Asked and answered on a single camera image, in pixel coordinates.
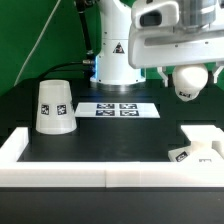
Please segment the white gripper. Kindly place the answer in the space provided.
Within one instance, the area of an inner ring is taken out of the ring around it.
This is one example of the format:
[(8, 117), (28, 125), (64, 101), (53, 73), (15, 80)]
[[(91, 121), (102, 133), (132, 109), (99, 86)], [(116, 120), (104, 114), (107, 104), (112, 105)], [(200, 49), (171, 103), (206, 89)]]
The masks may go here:
[[(224, 61), (224, 17), (204, 29), (188, 32), (178, 28), (143, 28), (131, 26), (128, 61), (133, 68), (157, 67), (168, 87), (166, 66)], [(218, 79), (224, 64), (216, 64), (213, 78)]]

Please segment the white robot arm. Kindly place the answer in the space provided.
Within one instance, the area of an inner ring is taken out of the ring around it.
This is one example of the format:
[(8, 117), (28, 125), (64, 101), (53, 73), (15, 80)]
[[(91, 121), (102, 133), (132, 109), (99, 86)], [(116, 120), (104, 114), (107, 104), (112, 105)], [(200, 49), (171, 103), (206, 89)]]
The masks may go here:
[[(224, 0), (74, 0), (87, 50), (95, 64), (90, 83), (124, 89), (145, 82), (141, 71), (212, 63), (213, 78), (224, 70)], [(92, 50), (85, 11), (97, 5), (101, 50)]]

